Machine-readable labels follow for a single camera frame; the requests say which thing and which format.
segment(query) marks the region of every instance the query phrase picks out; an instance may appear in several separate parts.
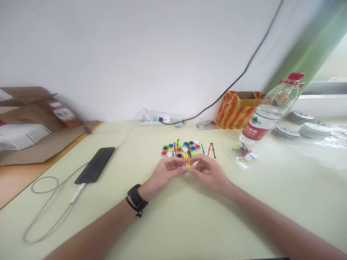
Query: bottle label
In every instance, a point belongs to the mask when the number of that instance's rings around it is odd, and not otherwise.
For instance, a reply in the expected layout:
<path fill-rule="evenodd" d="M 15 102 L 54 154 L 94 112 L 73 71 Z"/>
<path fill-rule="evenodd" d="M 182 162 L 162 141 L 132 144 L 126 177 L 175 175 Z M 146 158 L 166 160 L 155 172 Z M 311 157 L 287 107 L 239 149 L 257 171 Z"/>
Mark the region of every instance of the bottle label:
<path fill-rule="evenodd" d="M 259 141 L 277 121 L 278 119 L 269 119 L 255 113 L 243 129 L 242 133 L 245 137 L 251 140 Z"/>
<path fill-rule="evenodd" d="M 66 107 L 60 107 L 58 109 L 54 109 L 53 112 L 57 117 L 59 117 L 63 121 L 71 120 L 75 117 L 75 115 L 71 112 L 70 109 Z"/>

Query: hand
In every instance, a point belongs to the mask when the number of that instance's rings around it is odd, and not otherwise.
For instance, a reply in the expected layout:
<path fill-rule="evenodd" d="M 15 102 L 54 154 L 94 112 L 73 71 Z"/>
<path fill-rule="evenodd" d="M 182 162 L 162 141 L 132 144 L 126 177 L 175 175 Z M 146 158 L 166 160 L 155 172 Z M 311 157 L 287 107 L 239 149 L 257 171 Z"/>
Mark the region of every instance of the hand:
<path fill-rule="evenodd" d="M 205 155 L 198 154 L 189 159 L 190 165 L 194 162 L 198 162 L 195 166 L 189 168 L 189 171 L 202 180 L 208 187 L 214 192 L 219 193 L 223 196 L 227 196 L 228 191 L 232 189 L 232 182 L 225 175 L 223 169 L 217 161 L 209 158 Z"/>
<path fill-rule="evenodd" d="M 157 196 L 170 180 L 187 172 L 186 163 L 185 159 L 178 157 L 161 159 L 148 181 L 137 189 L 140 196 L 146 201 Z"/>

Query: red bottle cap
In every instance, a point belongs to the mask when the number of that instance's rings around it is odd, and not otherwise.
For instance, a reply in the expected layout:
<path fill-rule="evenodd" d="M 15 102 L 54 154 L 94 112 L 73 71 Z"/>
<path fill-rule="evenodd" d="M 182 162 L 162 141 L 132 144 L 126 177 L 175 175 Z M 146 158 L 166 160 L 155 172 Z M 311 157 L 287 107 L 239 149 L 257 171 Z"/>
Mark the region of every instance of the red bottle cap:
<path fill-rule="evenodd" d="M 289 75 L 288 79 L 299 81 L 305 76 L 304 73 L 293 72 Z"/>

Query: smartphone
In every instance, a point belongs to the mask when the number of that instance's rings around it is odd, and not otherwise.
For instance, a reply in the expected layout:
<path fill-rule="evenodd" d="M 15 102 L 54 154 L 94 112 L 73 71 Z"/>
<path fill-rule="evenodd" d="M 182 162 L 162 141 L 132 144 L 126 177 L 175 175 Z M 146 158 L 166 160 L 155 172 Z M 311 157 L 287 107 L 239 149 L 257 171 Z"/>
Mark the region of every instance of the smartphone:
<path fill-rule="evenodd" d="M 96 182 L 114 151 L 114 147 L 100 148 L 75 180 L 75 184 Z"/>

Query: orange bag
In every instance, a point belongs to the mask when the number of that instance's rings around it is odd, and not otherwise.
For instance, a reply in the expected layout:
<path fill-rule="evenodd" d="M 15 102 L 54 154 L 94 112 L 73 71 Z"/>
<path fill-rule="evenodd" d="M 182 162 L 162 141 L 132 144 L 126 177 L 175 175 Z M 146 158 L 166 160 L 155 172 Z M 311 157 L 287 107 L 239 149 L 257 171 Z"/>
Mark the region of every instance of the orange bag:
<path fill-rule="evenodd" d="M 223 129 L 243 129 L 265 97 L 258 91 L 228 91 L 220 105 L 217 122 Z"/>

